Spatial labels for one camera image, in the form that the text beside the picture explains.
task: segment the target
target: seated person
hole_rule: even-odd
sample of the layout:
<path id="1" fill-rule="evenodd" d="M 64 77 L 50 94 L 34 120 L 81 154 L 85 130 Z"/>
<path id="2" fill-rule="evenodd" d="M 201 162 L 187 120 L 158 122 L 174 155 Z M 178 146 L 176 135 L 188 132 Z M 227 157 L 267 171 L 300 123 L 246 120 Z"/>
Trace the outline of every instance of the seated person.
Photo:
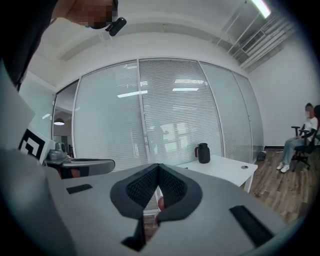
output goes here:
<path id="1" fill-rule="evenodd" d="M 308 103 L 305 106 L 305 115 L 306 115 L 306 122 L 304 123 L 304 129 L 310 132 L 304 136 L 299 135 L 299 136 L 290 138 L 285 142 L 283 153 L 282 153 L 282 162 L 276 168 L 277 170 L 280 170 L 282 173 L 285 173 L 287 170 L 289 170 L 291 159 L 294 156 L 295 147 L 303 146 L 305 143 L 305 137 L 308 140 L 307 143 L 310 143 L 312 140 L 313 134 L 317 131 L 318 119 L 315 117 L 315 110 L 311 103 Z"/>

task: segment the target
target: chair base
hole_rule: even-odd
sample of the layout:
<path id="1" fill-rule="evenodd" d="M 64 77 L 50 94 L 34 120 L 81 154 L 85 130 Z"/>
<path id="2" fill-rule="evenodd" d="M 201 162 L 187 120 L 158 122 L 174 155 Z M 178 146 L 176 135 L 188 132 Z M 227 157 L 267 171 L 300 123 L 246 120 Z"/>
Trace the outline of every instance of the chair base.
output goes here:
<path id="1" fill-rule="evenodd" d="M 307 165 L 307 170 L 310 170 L 310 164 L 308 163 L 308 156 L 305 156 L 304 152 L 296 152 L 295 155 L 292 157 L 291 161 L 296 161 L 296 164 L 292 169 L 293 172 L 296 171 L 296 167 L 298 166 L 299 162 L 302 162 L 305 165 Z"/>

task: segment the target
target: skin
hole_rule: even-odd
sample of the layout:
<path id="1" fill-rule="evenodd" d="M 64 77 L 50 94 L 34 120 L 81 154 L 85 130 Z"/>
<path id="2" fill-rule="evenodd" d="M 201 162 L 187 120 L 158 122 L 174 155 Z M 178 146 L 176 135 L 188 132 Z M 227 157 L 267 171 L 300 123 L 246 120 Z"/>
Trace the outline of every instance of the skin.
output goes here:
<path id="1" fill-rule="evenodd" d="M 113 0 L 58 0 L 52 18 L 65 18 L 83 26 L 111 23 L 112 6 Z"/>
<path id="2" fill-rule="evenodd" d="M 314 110 L 314 108 L 313 108 L 312 106 L 307 106 L 307 107 L 305 107 L 305 111 L 306 111 L 306 112 L 309 112 L 309 118 L 310 118 L 310 119 L 312 119 L 312 118 L 315 117 L 315 110 Z M 296 136 L 295 138 L 296 138 L 296 139 L 301 139 L 302 136 Z"/>

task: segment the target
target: light blue jeans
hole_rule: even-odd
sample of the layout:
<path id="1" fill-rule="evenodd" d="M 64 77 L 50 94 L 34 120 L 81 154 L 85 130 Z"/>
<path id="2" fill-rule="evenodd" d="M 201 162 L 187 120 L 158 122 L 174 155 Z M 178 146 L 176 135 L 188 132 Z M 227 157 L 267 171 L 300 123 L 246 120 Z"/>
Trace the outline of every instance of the light blue jeans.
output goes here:
<path id="1" fill-rule="evenodd" d="M 284 149 L 282 153 L 282 162 L 285 165 L 290 165 L 291 159 L 295 153 L 295 147 L 303 146 L 304 144 L 305 144 L 304 138 L 296 139 L 296 137 L 293 137 L 288 139 L 284 144 Z"/>

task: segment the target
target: wood plank flooring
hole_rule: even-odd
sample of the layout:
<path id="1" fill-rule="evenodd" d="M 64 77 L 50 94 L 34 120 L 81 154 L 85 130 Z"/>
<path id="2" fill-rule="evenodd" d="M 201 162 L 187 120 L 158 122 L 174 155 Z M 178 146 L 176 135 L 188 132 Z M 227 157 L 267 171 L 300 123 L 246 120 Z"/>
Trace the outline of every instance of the wood plank flooring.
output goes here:
<path id="1" fill-rule="evenodd" d="M 307 170 L 303 163 L 299 163 L 292 172 L 296 162 L 292 162 L 286 173 L 276 168 L 281 161 L 282 149 L 267 149 L 266 159 L 256 162 L 250 194 L 277 212 L 284 221 L 290 223 L 302 216 L 308 210 L 316 195 L 320 178 L 320 151 L 317 149 L 309 156 L 311 164 Z M 157 231 L 155 217 L 144 217 L 144 229 L 148 241 Z"/>

